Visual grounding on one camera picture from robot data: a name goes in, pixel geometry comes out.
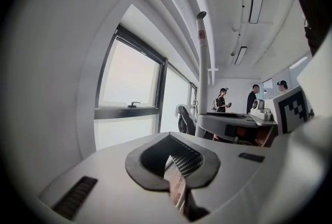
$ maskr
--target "vertical pole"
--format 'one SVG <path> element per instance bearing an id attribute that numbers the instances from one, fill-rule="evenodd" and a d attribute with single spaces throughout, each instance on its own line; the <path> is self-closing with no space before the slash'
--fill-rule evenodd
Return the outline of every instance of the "vertical pole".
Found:
<path id="1" fill-rule="evenodd" d="M 198 116 L 200 114 L 206 114 L 208 107 L 208 63 L 206 55 L 208 52 L 208 41 L 206 39 L 206 31 L 203 18 L 206 16 L 206 12 L 200 12 L 196 17 L 196 25 L 198 31 L 199 42 L 199 90 L 198 90 Z M 204 129 L 196 125 L 197 137 L 204 137 Z"/>

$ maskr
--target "white ceiling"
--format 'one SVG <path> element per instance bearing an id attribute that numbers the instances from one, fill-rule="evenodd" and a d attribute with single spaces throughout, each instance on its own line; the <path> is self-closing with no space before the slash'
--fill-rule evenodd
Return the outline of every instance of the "white ceiling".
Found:
<path id="1" fill-rule="evenodd" d="M 309 50 L 297 0 L 263 0 L 257 24 L 248 23 L 252 0 L 162 1 L 196 48 L 195 16 L 199 11 L 208 13 L 204 20 L 210 64 L 219 69 L 216 78 L 271 77 Z M 241 46 L 247 46 L 247 53 L 235 66 Z"/>

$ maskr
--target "window handle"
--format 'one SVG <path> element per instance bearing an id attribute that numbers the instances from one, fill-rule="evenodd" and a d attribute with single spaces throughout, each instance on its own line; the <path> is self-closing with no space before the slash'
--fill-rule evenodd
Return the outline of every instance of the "window handle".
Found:
<path id="1" fill-rule="evenodd" d="M 136 105 L 134 103 L 140 103 L 140 102 L 132 102 L 131 105 L 128 105 L 128 108 L 136 108 Z"/>

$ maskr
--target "cap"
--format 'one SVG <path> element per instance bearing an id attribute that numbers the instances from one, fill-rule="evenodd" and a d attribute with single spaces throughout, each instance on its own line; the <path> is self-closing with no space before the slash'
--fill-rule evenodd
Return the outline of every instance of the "cap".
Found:
<path id="1" fill-rule="evenodd" d="M 285 80 L 281 80 L 277 83 L 278 86 L 280 85 L 287 85 L 287 82 Z"/>

